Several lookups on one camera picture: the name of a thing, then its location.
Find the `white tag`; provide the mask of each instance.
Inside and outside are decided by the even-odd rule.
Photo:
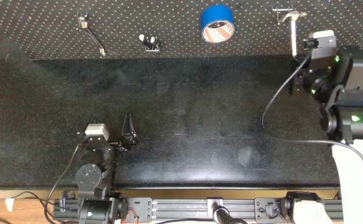
[[[7,210],[9,212],[13,211],[13,202],[14,202],[14,198],[7,198],[5,200],[5,203],[6,203],[6,207],[7,207]]]

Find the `round stain on table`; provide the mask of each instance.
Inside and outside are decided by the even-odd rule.
[[[260,153],[254,147],[244,147],[238,152],[238,162],[244,167],[255,167],[260,162]]]

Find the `roll of tape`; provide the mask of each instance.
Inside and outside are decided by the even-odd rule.
[[[234,17],[227,6],[212,6],[201,16],[202,38],[209,43],[227,41],[234,34]]]

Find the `tape label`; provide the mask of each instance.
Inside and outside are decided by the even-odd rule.
[[[216,21],[204,28],[203,38],[209,43],[224,42],[234,34],[234,26],[228,21]]]

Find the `wooden surface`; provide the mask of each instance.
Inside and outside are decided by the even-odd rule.
[[[0,190],[0,218],[12,224],[18,223],[47,223],[44,208],[37,199],[15,199],[12,212],[6,207],[5,198],[10,198],[23,190]],[[48,191],[33,190],[40,198],[46,198]],[[58,198],[62,191],[56,191],[53,198]],[[207,198],[217,197],[215,190],[128,190],[122,191],[125,197],[152,197],[152,198]],[[310,190],[325,199],[333,198],[336,190]],[[287,190],[219,190],[219,197],[226,199],[253,199],[256,197],[283,197]],[[30,197],[24,194],[20,198]],[[48,205],[49,212],[53,207]]]

